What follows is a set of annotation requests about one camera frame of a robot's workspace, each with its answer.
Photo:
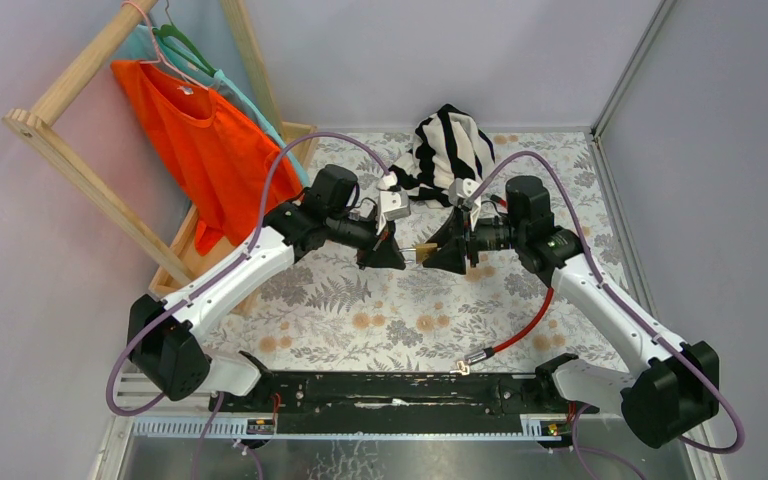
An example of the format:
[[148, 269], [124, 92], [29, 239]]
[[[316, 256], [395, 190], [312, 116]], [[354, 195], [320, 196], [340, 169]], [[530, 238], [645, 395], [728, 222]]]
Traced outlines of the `brass padlock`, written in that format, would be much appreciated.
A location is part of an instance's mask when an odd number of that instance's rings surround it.
[[420, 243], [406, 248], [402, 248], [400, 252], [405, 257], [407, 263], [422, 264], [431, 255], [438, 251], [439, 247], [436, 243]]

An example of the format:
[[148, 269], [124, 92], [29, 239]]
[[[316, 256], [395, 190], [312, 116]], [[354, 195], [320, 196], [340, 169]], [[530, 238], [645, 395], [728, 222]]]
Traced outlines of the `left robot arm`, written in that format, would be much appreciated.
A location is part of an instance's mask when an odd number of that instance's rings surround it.
[[202, 343], [218, 323], [272, 277], [326, 242], [350, 247], [361, 268], [405, 268], [395, 222], [410, 213], [407, 193], [386, 175], [370, 214], [350, 208], [358, 181], [337, 165], [321, 169], [299, 199], [266, 213], [230, 255], [162, 299], [138, 298], [129, 312], [126, 357], [170, 401], [199, 389], [226, 392], [248, 411], [269, 401], [270, 385], [244, 355], [208, 353]]

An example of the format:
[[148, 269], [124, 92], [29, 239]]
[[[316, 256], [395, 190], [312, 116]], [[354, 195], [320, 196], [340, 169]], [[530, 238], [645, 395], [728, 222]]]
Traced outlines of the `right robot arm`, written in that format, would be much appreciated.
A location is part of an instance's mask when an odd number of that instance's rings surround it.
[[548, 190], [535, 176], [505, 185], [504, 215], [483, 218], [479, 184], [457, 179], [449, 189], [452, 211], [431, 237], [437, 249], [426, 268], [463, 274], [487, 251], [513, 250], [522, 266], [578, 308], [609, 341], [625, 372], [596, 367], [572, 354], [537, 368], [535, 402], [557, 412], [570, 401], [621, 416], [644, 444], [659, 448], [713, 418], [720, 403], [719, 357], [705, 342], [689, 344], [659, 324], [623, 293], [579, 236], [556, 224]]

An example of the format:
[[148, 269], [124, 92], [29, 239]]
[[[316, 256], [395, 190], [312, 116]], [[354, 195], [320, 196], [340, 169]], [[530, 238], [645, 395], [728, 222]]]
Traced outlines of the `floral tablecloth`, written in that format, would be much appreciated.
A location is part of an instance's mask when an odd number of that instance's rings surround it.
[[[626, 288], [623, 255], [582, 132], [490, 133], [497, 160], [529, 150], [561, 179], [593, 255]], [[339, 139], [317, 139], [311, 177], [326, 164], [352, 170], [361, 198], [376, 198], [381, 170], [365, 152]], [[516, 175], [538, 176], [551, 195], [556, 223], [573, 228], [562, 197], [542, 165], [511, 162], [483, 194], [503, 196]], [[465, 275], [426, 270], [365, 269], [355, 251], [331, 242], [272, 277], [226, 315], [203, 347], [254, 354], [276, 370], [445, 371], [457, 359], [510, 338], [538, 312], [546, 287], [512, 251], [480, 255]], [[525, 338], [481, 362], [476, 370], [532, 371], [562, 353], [609, 369], [627, 367], [578, 308], [558, 295]]]

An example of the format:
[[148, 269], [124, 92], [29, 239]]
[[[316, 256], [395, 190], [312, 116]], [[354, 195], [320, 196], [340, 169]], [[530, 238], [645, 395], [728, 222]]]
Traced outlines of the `black white striped cloth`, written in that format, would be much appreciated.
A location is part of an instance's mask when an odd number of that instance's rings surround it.
[[469, 114], [445, 104], [422, 120], [411, 148], [389, 167], [377, 187], [400, 187], [413, 202], [432, 209], [451, 206], [449, 187], [457, 179], [483, 180], [496, 164], [489, 137]]

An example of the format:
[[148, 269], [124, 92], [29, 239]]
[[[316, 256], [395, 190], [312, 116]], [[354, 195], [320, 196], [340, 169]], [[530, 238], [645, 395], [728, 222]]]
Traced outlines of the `orange t-shirt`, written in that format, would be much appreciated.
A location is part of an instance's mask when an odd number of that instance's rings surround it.
[[237, 246], [268, 209], [303, 188], [292, 161], [272, 165], [279, 147], [216, 90], [153, 64], [116, 60], [111, 70], [158, 156], [196, 206], [195, 247], [209, 253], [221, 238]]

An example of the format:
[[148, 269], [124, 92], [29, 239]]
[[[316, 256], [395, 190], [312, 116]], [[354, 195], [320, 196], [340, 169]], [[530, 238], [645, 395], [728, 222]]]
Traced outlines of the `wooden clothes rack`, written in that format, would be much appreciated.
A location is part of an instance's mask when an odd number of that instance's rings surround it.
[[[173, 241], [164, 243], [53, 128], [154, 5], [152, 1], [136, 1], [122, 7], [30, 109], [14, 108], [3, 122], [157, 263], [148, 289], [153, 294], [166, 295], [217, 265], [231, 253], [231, 244], [222, 239], [206, 255], [198, 254], [194, 246], [196, 207], [189, 209]], [[295, 157], [303, 166], [309, 166], [318, 143], [312, 136], [316, 126], [283, 120], [246, 2], [224, 1], [221, 7], [249, 75], [256, 103], [263, 107], [266, 118], [282, 138], [296, 144], [292, 150]]]

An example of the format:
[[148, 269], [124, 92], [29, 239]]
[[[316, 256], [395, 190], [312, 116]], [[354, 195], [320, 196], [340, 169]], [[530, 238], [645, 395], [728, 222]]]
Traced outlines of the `pink hanger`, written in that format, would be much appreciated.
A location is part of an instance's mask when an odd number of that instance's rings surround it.
[[143, 60], [143, 63], [145, 63], [145, 64], [162, 63], [169, 70], [171, 70], [172, 72], [177, 74], [182, 80], [186, 81], [187, 83], [189, 83], [191, 85], [198, 86], [199, 88], [201, 88], [203, 90], [207, 90], [208, 89], [207, 86], [201, 84], [200, 82], [198, 82], [196, 79], [192, 78], [187, 73], [181, 71], [180, 69], [177, 68], [177, 66], [174, 63], [169, 61], [167, 56], [164, 54], [162, 48], [159, 46], [159, 42], [157, 41], [156, 36], [155, 36], [155, 34], [154, 34], [153, 30], [152, 30], [153, 24], [151, 22], [151, 19], [148, 16], [148, 14], [144, 11], [144, 9], [142, 7], [140, 7], [135, 1], [129, 1], [129, 0], [122, 1], [121, 2], [121, 6], [124, 7], [125, 5], [129, 5], [129, 6], [133, 7], [142, 16], [142, 23], [145, 25], [145, 27], [146, 27], [146, 29], [148, 31], [148, 35], [149, 35], [149, 38], [151, 40], [151, 43], [152, 43], [152, 46], [153, 46], [153, 49], [154, 49], [154, 52], [155, 52], [155, 59], [154, 60]]

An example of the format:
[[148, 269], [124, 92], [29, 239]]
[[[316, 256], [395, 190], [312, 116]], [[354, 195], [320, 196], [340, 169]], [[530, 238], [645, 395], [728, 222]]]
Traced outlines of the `green hanger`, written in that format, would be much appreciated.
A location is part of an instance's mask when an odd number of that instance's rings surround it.
[[174, 24], [169, 9], [170, 2], [166, 1], [164, 6], [164, 13], [166, 15], [167, 22], [162, 24], [160, 27], [155, 27], [153, 29], [153, 33], [155, 34], [158, 42], [167, 47], [172, 52], [178, 54], [195, 69], [198, 69], [206, 75], [213, 77], [216, 74], [217, 69], [211, 65], [211, 63], [198, 50], [195, 44]]

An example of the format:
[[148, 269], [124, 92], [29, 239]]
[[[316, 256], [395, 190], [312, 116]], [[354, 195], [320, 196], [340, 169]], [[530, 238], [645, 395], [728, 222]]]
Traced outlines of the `light blue shirt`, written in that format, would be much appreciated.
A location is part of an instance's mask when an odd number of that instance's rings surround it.
[[222, 70], [213, 77], [159, 43], [182, 80], [162, 63], [145, 26], [125, 40], [110, 68], [161, 161], [187, 193], [258, 190], [284, 143], [255, 103]]

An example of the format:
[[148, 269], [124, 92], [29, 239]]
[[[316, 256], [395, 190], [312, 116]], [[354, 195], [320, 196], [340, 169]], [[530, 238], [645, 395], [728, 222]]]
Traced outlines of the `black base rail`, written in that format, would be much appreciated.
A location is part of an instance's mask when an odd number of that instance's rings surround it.
[[549, 439], [568, 434], [582, 406], [533, 373], [303, 371], [267, 374], [247, 395], [209, 405], [284, 436]]

